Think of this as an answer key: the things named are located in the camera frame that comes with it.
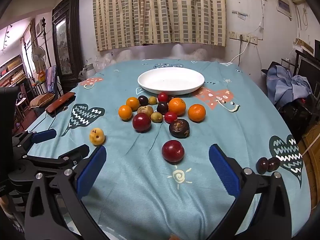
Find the orange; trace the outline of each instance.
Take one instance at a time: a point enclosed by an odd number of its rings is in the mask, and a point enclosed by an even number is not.
[[[139,100],[135,97],[128,98],[125,104],[130,106],[132,111],[136,111],[140,107]]]
[[[122,120],[128,121],[132,116],[132,109],[127,105],[120,106],[118,114]]]
[[[206,111],[203,105],[194,104],[188,110],[190,120],[194,122],[201,122],[205,117]]]
[[[169,111],[177,115],[183,115],[186,111],[186,103],[181,98],[172,98],[168,104]]]

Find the white plate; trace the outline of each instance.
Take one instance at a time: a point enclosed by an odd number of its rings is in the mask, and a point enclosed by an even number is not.
[[[182,67],[156,68],[142,73],[138,83],[145,90],[159,94],[184,95],[196,91],[204,83],[199,72]]]

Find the blue rubber pad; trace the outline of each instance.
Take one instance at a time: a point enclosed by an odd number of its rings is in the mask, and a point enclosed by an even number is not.
[[[107,159],[107,152],[105,147],[100,147],[96,152],[91,161],[84,168],[82,173],[77,179],[76,191],[78,198],[81,199],[84,196],[87,196],[90,189],[92,188],[99,172],[101,171],[104,163]]]
[[[31,142],[41,143],[50,139],[53,139],[57,136],[55,129],[46,130],[43,132],[37,132],[32,136]]]
[[[235,198],[238,197],[240,193],[239,178],[214,145],[209,149],[209,159],[228,194]]]

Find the silver bolt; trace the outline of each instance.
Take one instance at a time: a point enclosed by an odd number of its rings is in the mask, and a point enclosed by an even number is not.
[[[36,179],[41,179],[42,178],[42,173],[38,173],[37,175],[36,175]]]
[[[279,172],[275,172],[275,173],[273,173],[273,175],[277,178],[277,179],[279,179],[279,178],[281,178],[281,174],[279,173]]]
[[[251,170],[250,168],[245,168],[243,171],[244,171],[244,173],[247,174],[247,175],[252,174],[252,170]]]
[[[71,169],[66,169],[63,174],[66,176],[69,176],[69,175],[71,175],[71,173],[72,173]]]

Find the dark green heart pattern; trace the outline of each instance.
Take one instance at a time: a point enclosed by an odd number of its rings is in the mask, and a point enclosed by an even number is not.
[[[289,134],[287,136],[287,142],[284,142],[278,136],[272,136],[269,141],[269,150],[273,157],[277,157],[280,160],[280,166],[282,168],[296,176],[301,188],[303,159],[293,136]]]
[[[70,121],[61,136],[65,136],[70,129],[88,126],[105,113],[105,110],[101,107],[88,108],[87,104],[75,104],[73,106]]]

